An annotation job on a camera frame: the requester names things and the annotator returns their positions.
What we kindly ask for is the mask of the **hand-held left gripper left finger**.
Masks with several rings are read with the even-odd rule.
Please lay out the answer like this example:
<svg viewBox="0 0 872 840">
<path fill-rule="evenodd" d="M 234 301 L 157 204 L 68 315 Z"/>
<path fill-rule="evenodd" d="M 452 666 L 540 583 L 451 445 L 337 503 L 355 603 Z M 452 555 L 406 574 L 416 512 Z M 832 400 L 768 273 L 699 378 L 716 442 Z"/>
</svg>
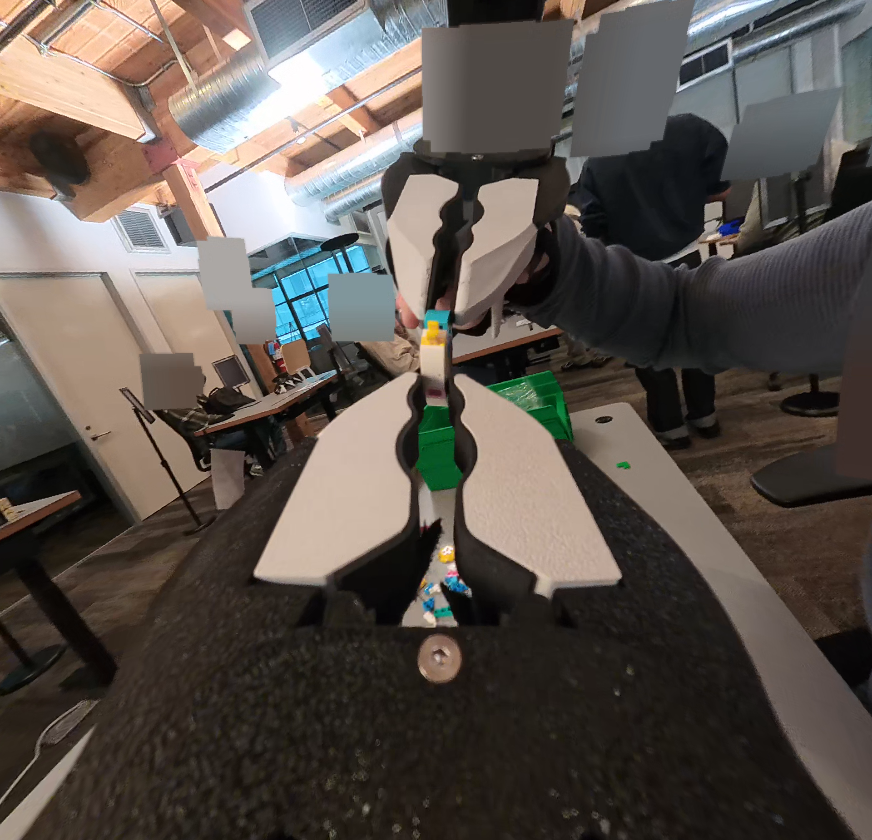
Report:
<svg viewBox="0 0 872 840">
<path fill-rule="evenodd" d="M 405 373 L 321 432 L 253 571 L 402 613 L 429 564 L 415 478 L 422 379 Z"/>
</svg>

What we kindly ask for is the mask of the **multicoloured lego wing assembly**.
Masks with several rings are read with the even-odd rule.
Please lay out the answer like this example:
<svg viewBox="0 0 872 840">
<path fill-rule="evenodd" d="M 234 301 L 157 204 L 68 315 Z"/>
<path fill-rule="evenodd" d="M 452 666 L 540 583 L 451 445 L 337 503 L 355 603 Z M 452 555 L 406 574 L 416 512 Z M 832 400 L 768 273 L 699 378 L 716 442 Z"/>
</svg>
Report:
<svg viewBox="0 0 872 840">
<path fill-rule="evenodd" d="M 429 310 L 420 336 L 420 376 L 428 407 L 448 407 L 451 375 L 451 311 Z"/>
</svg>

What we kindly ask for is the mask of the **person's right forearm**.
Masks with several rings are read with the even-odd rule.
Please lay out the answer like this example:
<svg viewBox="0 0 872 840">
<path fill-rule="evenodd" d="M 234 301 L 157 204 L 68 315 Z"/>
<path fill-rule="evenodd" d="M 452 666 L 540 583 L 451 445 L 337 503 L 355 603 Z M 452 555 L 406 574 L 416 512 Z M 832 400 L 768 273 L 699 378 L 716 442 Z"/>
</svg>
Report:
<svg viewBox="0 0 872 840">
<path fill-rule="evenodd" d="M 871 207 L 748 257 L 672 268 L 582 236 L 540 232 L 545 265 L 507 295 L 529 320 L 635 366 L 842 371 L 871 254 Z"/>
</svg>

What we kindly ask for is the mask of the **pile of loose lego pieces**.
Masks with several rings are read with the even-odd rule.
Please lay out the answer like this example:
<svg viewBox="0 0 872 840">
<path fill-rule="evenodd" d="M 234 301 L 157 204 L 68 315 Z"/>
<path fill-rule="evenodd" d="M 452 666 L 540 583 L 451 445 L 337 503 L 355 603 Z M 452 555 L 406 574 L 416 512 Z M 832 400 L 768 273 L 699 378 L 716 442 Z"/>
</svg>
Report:
<svg viewBox="0 0 872 840">
<path fill-rule="evenodd" d="M 453 538 L 440 535 L 417 592 L 404 616 L 412 628 L 455 628 L 454 607 L 465 607 L 472 592 L 461 577 Z"/>
</svg>

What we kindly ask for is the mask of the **person's right hand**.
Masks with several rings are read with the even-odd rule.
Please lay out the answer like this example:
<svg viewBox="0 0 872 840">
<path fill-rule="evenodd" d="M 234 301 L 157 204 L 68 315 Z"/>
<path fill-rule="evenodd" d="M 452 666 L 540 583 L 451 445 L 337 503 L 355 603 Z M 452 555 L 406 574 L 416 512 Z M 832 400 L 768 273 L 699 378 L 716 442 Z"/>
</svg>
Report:
<svg viewBox="0 0 872 840">
<path fill-rule="evenodd" d="M 416 312 L 414 311 L 406 300 L 403 298 L 400 292 L 397 292 L 396 298 L 396 308 L 398 319 L 404 327 L 408 329 L 412 328 L 421 328 L 424 325 L 424 320 L 426 318 L 426 314 L 429 311 L 447 311 L 453 305 L 453 299 L 456 295 L 456 289 L 454 287 L 450 287 L 447 289 L 442 296 L 436 301 L 435 306 L 431 308 L 422 308 L 422 311 Z"/>
</svg>

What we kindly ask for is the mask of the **stack of green plastic bins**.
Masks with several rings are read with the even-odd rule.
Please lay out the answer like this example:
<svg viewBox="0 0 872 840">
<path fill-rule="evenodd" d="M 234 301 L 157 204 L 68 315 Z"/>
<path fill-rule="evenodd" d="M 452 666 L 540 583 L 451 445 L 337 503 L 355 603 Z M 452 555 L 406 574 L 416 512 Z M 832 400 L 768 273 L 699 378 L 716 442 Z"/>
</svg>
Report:
<svg viewBox="0 0 872 840">
<path fill-rule="evenodd" d="M 543 371 L 487 387 L 528 412 L 557 440 L 574 441 L 569 410 L 557 378 Z M 447 407 L 424 408 L 417 469 L 430 491 L 454 489 L 461 471 L 454 460 L 454 430 Z"/>
</svg>

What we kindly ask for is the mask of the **large paned window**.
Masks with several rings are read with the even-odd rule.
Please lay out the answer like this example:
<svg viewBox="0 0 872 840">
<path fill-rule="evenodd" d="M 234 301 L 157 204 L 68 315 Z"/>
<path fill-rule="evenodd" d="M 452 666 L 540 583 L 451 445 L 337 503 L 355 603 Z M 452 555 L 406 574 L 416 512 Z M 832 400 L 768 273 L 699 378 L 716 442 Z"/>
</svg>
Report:
<svg viewBox="0 0 872 840">
<path fill-rule="evenodd" d="M 330 326 L 328 276 L 316 268 L 289 268 L 273 272 L 272 288 L 277 342 L 312 341 L 321 326 Z"/>
</svg>

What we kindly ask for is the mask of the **black floor stand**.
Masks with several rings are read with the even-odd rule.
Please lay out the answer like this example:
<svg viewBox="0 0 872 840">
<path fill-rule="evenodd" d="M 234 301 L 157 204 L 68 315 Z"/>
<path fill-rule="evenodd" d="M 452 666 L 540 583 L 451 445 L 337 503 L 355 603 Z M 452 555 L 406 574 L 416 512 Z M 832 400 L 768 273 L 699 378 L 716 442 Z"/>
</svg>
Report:
<svg viewBox="0 0 872 840">
<path fill-rule="evenodd" d="M 143 403 L 134 395 L 134 393 L 129 388 L 123 387 L 120 388 L 119 391 L 125 397 L 126 401 L 131 405 L 140 427 L 144 431 L 148 441 L 151 443 L 151 446 L 154 449 L 155 453 L 157 453 L 158 455 L 160 466 L 167 473 L 171 483 L 176 490 L 180 502 L 185 507 L 193 522 L 192 527 L 182 532 L 183 536 L 186 538 L 190 538 L 192 536 L 198 535 L 200 532 L 202 532 L 202 530 L 207 529 L 212 524 L 215 516 L 207 516 L 205 519 L 202 519 L 193 507 L 190 500 L 188 499 L 186 491 L 182 488 L 179 480 L 173 472 L 171 465 L 169 464 L 169 461 L 164 455 L 161 447 L 158 445 L 158 442 L 155 440 L 155 437 L 150 429 L 150 426 L 154 425 L 157 421 L 156 416 L 144 407 Z"/>
</svg>

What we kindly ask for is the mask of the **ceiling air vent unit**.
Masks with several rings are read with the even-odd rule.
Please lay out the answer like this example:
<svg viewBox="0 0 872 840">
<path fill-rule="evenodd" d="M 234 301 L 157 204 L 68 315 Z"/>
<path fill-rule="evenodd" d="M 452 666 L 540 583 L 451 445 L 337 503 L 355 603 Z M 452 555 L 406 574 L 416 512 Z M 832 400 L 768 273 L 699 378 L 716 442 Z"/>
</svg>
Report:
<svg viewBox="0 0 872 840">
<path fill-rule="evenodd" d="M 267 69 L 282 65 L 369 11 L 370 0 L 247 0 L 244 12 Z"/>
</svg>

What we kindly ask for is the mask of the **wooden support column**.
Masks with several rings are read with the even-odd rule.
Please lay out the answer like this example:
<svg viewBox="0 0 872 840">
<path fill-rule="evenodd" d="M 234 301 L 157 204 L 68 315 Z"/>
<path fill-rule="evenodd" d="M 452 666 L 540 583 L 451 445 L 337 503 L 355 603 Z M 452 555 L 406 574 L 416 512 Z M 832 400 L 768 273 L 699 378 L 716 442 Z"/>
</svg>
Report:
<svg viewBox="0 0 872 840">
<path fill-rule="evenodd" d="M 201 242 L 209 237 L 224 237 L 220 221 L 198 177 L 196 165 L 190 160 L 178 158 L 162 174 L 193 240 Z"/>
</svg>

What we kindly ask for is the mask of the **black round floor base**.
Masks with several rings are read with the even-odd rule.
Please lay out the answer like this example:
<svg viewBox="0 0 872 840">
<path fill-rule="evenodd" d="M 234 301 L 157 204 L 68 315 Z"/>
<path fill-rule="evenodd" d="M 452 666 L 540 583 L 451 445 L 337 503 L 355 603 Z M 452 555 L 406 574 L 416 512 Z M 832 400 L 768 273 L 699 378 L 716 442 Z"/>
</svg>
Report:
<svg viewBox="0 0 872 840">
<path fill-rule="evenodd" d="M 751 475 L 751 486 L 758 495 L 782 508 L 869 497 L 869 481 L 836 473 L 835 451 L 832 443 L 786 456 Z"/>
</svg>

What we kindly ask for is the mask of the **black round ceiling speaker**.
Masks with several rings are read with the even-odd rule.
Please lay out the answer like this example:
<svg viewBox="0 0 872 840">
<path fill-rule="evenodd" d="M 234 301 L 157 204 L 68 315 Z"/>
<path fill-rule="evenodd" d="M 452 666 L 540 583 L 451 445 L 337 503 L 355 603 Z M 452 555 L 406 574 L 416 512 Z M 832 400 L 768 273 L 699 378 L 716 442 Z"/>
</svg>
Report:
<svg viewBox="0 0 872 840">
<path fill-rule="evenodd" d="M 38 130 L 30 135 L 29 149 L 59 201 L 71 202 L 75 198 L 75 188 L 88 183 L 91 178 L 84 152 L 72 137 Z"/>
</svg>

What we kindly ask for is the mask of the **narrow silver air duct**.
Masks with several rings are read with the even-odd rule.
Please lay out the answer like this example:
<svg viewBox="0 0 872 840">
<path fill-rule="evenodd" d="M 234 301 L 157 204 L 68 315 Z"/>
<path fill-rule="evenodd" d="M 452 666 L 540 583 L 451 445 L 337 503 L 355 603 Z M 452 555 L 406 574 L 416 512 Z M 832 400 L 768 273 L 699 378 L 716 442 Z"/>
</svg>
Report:
<svg viewBox="0 0 872 840">
<path fill-rule="evenodd" d="M 420 140 L 423 110 L 418 109 L 347 148 L 341 149 L 300 174 L 285 179 L 285 192 L 301 207 L 325 203 L 339 193 L 376 178 L 376 196 L 384 171 Z"/>
</svg>

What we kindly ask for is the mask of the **large silver air duct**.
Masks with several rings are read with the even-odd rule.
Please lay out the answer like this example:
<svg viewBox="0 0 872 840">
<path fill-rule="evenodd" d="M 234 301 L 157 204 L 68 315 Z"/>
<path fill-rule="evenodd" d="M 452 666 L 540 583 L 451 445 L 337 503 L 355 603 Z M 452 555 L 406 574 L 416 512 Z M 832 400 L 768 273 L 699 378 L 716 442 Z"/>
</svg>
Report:
<svg viewBox="0 0 872 840">
<path fill-rule="evenodd" d="M 195 144 L 218 155 L 314 103 L 444 23 L 444 0 L 370 0 L 350 20 L 267 69 L 255 37 L 223 65 L 172 95 L 168 110 Z"/>
</svg>

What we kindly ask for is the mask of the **white wall vent grille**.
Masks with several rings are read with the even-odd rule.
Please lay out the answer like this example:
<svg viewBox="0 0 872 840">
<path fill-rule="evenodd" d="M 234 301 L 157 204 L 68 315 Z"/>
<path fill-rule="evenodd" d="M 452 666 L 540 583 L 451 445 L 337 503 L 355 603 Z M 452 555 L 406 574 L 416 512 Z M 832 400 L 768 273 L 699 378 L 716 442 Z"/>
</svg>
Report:
<svg viewBox="0 0 872 840">
<path fill-rule="evenodd" d="M 113 225 L 125 249 L 130 253 L 169 253 L 169 247 L 161 235 L 154 215 L 147 210 L 128 209 L 112 219 Z"/>
</svg>

